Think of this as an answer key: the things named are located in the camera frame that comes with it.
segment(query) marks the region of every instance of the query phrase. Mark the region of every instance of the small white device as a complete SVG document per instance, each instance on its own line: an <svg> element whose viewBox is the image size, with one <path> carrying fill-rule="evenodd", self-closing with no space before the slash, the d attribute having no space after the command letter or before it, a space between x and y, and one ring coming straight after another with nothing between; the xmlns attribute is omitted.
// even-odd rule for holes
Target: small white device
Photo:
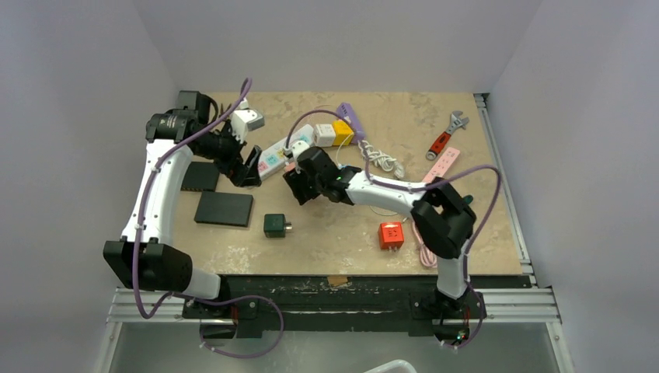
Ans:
<svg viewBox="0 0 659 373"><path fill-rule="evenodd" d="M328 148L334 145L336 131L332 124L317 124L313 128L313 143L320 148Z"/></svg>

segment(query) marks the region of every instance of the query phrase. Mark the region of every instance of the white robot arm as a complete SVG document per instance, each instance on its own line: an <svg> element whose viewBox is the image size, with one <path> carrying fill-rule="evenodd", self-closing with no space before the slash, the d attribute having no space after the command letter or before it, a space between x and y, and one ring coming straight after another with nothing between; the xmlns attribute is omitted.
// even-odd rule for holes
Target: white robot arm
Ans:
<svg viewBox="0 0 659 373"><path fill-rule="evenodd" d="M257 169L260 148L255 147L244 164L240 151L246 144L247 134L264 125L263 115L250 109L244 99L220 131L204 134L176 150L160 166L153 182L148 185L158 159L184 138L207 125L210 105L211 99L199 92L181 91L176 109L155 114L147 123L147 156L135 206L120 240L106 242L103 249L106 262L127 288L132 288L131 253L137 231L141 229L141 290L176 291L203 299L215 299L219 295L221 278L195 267L190 256L172 247L173 212L193 155L212 159L220 172L238 187L258 187L261 184ZM141 226L138 226L142 195L148 187L150 193L145 216Z"/></svg>
<svg viewBox="0 0 659 373"><path fill-rule="evenodd" d="M285 173L284 179L300 204L322 194L332 202L365 204L412 218L428 249L438 256L438 291L450 299L465 294L464 250L473 234L476 215L450 184L416 191L426 184L378 176L369 179L358 167L339 169L324 150L304 141L291 144L291 156L296 167ZM434 209L439 206L443 207L441 213Z"/></svg>

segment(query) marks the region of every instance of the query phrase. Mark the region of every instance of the adjustable wrench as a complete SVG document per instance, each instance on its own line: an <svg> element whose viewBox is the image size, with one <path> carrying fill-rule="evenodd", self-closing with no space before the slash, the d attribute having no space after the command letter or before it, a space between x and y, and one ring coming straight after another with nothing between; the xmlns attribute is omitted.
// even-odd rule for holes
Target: adjustable wrench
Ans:
<svg viewBox="0 0 659 373"><path fill-rule="evenodd" d="M435 158L437 158L439 153L441 153L442 149L444 149L444 146L446 146L448 139L451 138L453 132L455 132L455 130L457 130L460 127L464 129L467 123L469 123L469 118L468 117L461 118L460 117L461 115L462 115L462 111L459 110L456 110L453 113L451 113L451 123L448 125L446 131L444 131L443 134L440 134L437 140L434 141L431 148L428 149L428 153L426 153L427 160L432 161Z"/></svg>

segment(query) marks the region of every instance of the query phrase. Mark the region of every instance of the white wall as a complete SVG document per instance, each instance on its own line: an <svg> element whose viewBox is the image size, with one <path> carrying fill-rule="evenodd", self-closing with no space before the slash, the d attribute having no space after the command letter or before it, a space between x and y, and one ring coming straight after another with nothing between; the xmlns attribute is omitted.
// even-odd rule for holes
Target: white wall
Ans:
<svg viewBox="0 0 659 373"><path fill-rule="evenodd" d="M489 91L541 0L134 0L174 81L235 91Z"/></svg>
<svg viewBox="0 0 659 373"><path fill-rule="evenodd" d="M130 0L0 2L3 373L91 368L118 285L103 244L174 95Z"/></svg>
<svg viewBox="0 0 659 373"><path fill-rule="evenodd" d="M659 3L544 0L489 99L577 371L659 365Z"/></svg>

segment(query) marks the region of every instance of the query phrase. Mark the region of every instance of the pink power strip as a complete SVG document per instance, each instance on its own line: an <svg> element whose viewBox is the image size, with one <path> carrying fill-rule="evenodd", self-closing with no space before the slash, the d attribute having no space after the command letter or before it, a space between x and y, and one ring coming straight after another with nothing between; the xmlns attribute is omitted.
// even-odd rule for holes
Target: pink power strip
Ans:
<svg viewBox="0 0 659 373"><path fill-rule="evenodd" d="M455 159L458 158L460 151L456 148L448 147L434 164L433 168L428 171L426 177L421 180L422 183L429 183L435 177L444 177L448 168L451 167Z"/></svg>
<svg viewBox="0 0 659 373"><path fill-rule="evenodd" d="M428 171L426 177L421 180L422 183L430 183L435 177L444 177L448 168L451 167L453 162L458 158L460 151L456 148L448 147L444 150L441 157L436 161L433 168ZM419 247L419 259L421 264L428 268L437 268L437 257L424 245L421 235L417 230L417 226L412 222L412 233L417 237L417 245Z"/></svg>

